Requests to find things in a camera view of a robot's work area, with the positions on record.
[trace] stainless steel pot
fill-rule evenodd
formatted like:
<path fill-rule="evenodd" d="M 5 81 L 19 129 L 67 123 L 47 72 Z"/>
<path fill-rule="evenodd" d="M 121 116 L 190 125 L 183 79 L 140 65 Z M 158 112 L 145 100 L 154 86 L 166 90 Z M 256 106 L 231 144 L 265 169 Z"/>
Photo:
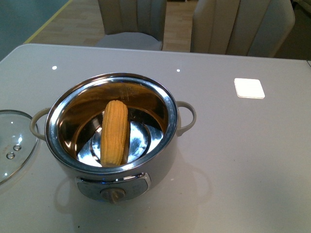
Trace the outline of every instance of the stainless steel pot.
<path fill-rule="evenodd" d="M 128 107 L 129 160 L 121 166 L 102 167 L 98 162 L 100 131 L 104 109 L 111 100 L 120 100 Z M 192 113 L 192 122 L 187 126 L 181 127 L 179 107 Z M 35 124 L 46 114 L 42 135 L 35 130 Z M 166 176 L 175 159 L 176 138 L 195 121 L 194 108 L 175 101 L 160 83 L 136 74 L 112 73 L 68 90 L 52 108 L 33 117 L 30 129 L 47 142 L 84 195 L 115 203 L 143 194 Z"/>

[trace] wooden floor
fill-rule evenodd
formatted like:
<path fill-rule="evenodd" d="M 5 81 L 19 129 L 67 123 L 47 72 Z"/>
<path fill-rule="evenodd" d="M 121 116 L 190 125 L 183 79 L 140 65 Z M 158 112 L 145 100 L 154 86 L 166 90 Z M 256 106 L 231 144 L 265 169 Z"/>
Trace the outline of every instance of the wooden floor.
<path fill-rule="evenodd" d="M 190 51 L 192 14 L 196 0 L 169 1 L 164 51 Z M 94 46 L 104 36 L 97 0 L 72 0 L 30 43 Z"/>

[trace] gray chair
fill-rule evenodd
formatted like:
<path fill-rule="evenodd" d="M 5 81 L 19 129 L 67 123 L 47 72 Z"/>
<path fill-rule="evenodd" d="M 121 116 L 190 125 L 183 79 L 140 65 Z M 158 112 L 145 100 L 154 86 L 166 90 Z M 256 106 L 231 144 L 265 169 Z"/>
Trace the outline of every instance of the gray chair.
<path fill-rule="evenodd" d="M 290 0 L 199 0 L 190 51 L 274 57 L 294 21 Z"/>
<path fill-rule="evenodd" d="M 162 50 L 166 0 L 98 0 L 105 36 L 96 47 Z"/>

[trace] yellow corn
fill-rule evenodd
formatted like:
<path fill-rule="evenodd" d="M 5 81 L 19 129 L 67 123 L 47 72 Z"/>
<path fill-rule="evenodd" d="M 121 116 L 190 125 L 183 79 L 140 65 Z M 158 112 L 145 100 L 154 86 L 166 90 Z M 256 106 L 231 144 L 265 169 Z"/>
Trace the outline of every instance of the yellow corn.
<path fill-rule="evenodd" d="M 101 164 L 117 166 L 123 158 L 127 129 L 127 107 L 118 100 L 106 106 L 102 124 Z"/>

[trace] table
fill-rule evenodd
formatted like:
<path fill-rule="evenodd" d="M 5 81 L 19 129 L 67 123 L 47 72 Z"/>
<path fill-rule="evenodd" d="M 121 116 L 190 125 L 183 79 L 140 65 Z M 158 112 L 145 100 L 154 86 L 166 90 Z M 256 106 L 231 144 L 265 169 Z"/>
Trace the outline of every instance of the table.
<path fill-rule="evenodd" d="M 133 200 L 97 202 L 40 141 L 0 186 L 2 232 L 310 232 L 307 61 L 27 44 L 0 62 L 0 109 L 33 116 L 77 83 L 111 72 L 155 79 L 196 109 L 169 174 Z M 260 80 L 265 97 L 239 98 L 235 78 Z M 191 120 L 180 112 L 182 124 Z M 38 125 L 42 132 L 44 120 Z"/>

